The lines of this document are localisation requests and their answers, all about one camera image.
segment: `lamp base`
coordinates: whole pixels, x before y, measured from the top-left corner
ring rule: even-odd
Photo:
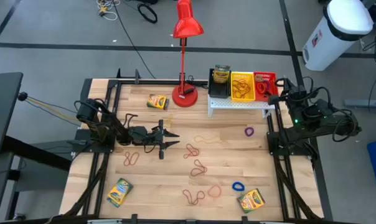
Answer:
[[[185,90],[188,90],[190,88],[194,88],[194,86],[192,86],[190,84],[185,84],[184,85],[184,89]],[[176,86],[173,89],[172,98],[173,98],[174,103],[177,106],[180,106],[180,107],[189,107],[189,106],[194,105],[196,103],[196,100],[198,99],[198,91],[195,88],[192,93],[188,93],[184,97],[185,98],[181,98],[180,97],[179,85]]]

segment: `white shelf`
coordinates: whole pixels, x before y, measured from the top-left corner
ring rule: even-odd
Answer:
[[[235,110],[263,110],[263,117],[269,115],[265,113],[264,110],[275,110],[274,105],[268,105],[267,102],[262,101],[252,101],[249,103],[233,102],[231,97],[227,99],[212,98],[207,96],[207,116],[210,118],[213,114],[213,109],[235,109]]]

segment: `red desk lamp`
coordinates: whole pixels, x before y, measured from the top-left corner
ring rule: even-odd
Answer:
[[[198,99],[198,91],[190,84],[185,83],[184,54],[186,51],[187,37],[193,37],[204,33],[202,26],[194,18],[191,0],[178,0],[178,22],[174,28],[173,38],[180,39],[182,64],[180,73],[180,85],[176,86],[172,98],[177,106],[188,107],[195,104]]]

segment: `black container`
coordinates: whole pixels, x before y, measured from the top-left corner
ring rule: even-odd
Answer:
[[[209,93],[210,97],[214,98],[228,98],[230,93],[230,82],[231,82],[231,71],[230,76],[228,77],[228,82],[226,83],[215,83],[213,79],[214,68],[209,70]]]

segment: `lamp shade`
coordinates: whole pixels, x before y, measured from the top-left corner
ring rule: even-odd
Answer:
[[[186,38],[204,33],[201,24],[194,18],[190,0],[178,0],[178,22],[174,28],[173,38]]]

